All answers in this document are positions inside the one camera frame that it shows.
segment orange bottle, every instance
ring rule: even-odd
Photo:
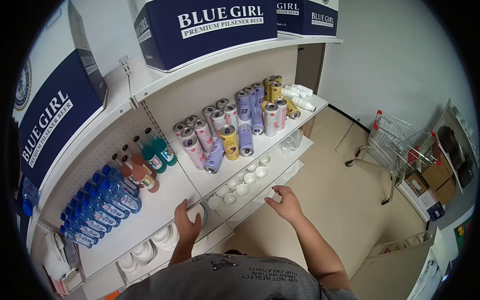
[[[144,167],[145,172],[147,172],[148,175],[152,176],[154,179],[156,178],[156,171],[149,163],[144,160],[141,154],[134,152],[126,144],[123,145],[122,150],[128,155],[128,157],[132,160],[134,164]]]
[[[135,178],[140,184],[143,184],[149,192],[158,191],[160,183],[152,178],[152,176],[148,175],[143,167],[134,164],[127,155],[124,155],[121,160],[130,168],[133,178]]]

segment white cloth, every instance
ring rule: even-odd
[[[43,266],[49,276],[60,281],[71,269],[63,251],[63,241],[56,232],[50,232],[43,237],[43,242],[47,249],[43,257]]]

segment shopping cart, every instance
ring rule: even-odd
[[[433,163],[442,165],[440,159],[433,155],[434,153],[438,157],[440,151],[435,132],[418,130],[394,116],[382,113],[381,110],[377,111],[367,143],[355,152],[355,157],[358,157],[364,149],[362,157],[346,161],[345,166],[351,167],[357,162],[378,166],[363,160],[369,148],[375,149],[383,157],[388,166],[382,168],[390,172],[392,188],[390,197],[383,200],[382,205],[392,201],[394,187],[400,184],[401,176]],[[433,144],[436,145],[434,151],[432,151]]]

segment yellow can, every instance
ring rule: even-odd
[[[291,119],[297,119],[300,117],[300,111],[295,104],[293,104],[292,100],[288,97],[283,97],[287,101],[287,109],[288,115]]]
[[[268,77],[268,78],[265,78],[264,79],[264,89],[265,89],[265,97],[264,97],[264,100],[265,101],[270,101],[271,102],[271,98],[270,98],[270,85],[272,83],[275,82],[275,79],[271,78],[271,77]]]
[[[237,133],[233,125],[225,125],[220,129],[223,149],[228,160],[237,160],[240,156]]]
[[[282,97],[282,84],[280,82],[274,82],[270,85],[270,102],[274,102],[278,98]]]

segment brown cardboard box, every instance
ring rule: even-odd
[[[432,191],[436,191],[438,188],[440,188],[445,181],[447,181],[453,175],[453,170],[445,156],[440,154],[440,158],[442,162],[441,167],[436,164],[431,164],[421,174]]]
[[[447,204],[456,195],[455,179],[450,177],[439,189],[435,191],[435,197],[443,205]]]
[[[407,177],[407,182],[417,196],[422,195],[428,190],[427,183],[417,171],[413,172]]]

